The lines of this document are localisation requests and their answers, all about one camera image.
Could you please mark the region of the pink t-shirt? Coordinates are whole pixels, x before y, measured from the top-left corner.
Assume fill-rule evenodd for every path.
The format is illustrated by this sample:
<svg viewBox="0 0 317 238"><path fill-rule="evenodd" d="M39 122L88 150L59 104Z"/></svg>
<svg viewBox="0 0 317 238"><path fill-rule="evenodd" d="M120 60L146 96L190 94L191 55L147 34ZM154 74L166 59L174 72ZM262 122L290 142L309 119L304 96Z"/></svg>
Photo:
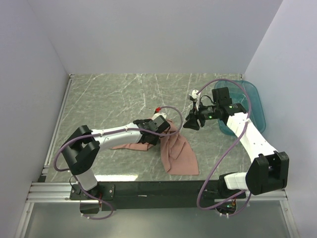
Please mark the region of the pink t-shirt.
<svg viewBox="0 0 317 238"><path fill-rule="evenodd" d="M160 139L160 157L165 172L170 175L200 174L197 157L188 140L180 133Z"/></svg>

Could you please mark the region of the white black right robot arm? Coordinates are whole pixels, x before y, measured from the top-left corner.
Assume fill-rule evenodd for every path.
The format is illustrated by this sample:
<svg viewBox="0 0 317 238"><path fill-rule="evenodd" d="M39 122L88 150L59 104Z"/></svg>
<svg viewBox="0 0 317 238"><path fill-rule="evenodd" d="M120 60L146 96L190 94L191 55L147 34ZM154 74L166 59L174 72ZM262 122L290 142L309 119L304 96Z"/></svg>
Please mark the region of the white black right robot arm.
<svg viewBox="0 0 317 238"><path fill-rule="evenodd" d="M259 195L287 186L289 157L271 146L248 116L240 103L233 103L227 87L213 89L214 104L205 106L201 94L193 90L189 94L193 102L184 123L184 128L199 130L207 120L222 121L236 136L250 157L251 166L245 173L230 173L219 177L217 192L221 197L230 197L235 190L248 190Z"/></svg>

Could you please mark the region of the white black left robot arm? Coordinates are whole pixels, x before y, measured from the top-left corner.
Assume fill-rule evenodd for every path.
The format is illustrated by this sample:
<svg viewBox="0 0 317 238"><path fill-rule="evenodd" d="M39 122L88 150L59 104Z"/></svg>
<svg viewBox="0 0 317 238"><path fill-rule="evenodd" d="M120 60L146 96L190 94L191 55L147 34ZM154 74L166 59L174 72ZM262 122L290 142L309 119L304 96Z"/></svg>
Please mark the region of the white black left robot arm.
<svg viewBox="0 0 317 238"><path fill-rule="evenodd" d="M169 128L170 124L162 115L104 130L91 130L86 125L77 128L61 147L68 168L80 186L75 191L81 191L87 199L94 199L102 194L92 171L92 165L100 151L132 143L156 145Z"/></svg>

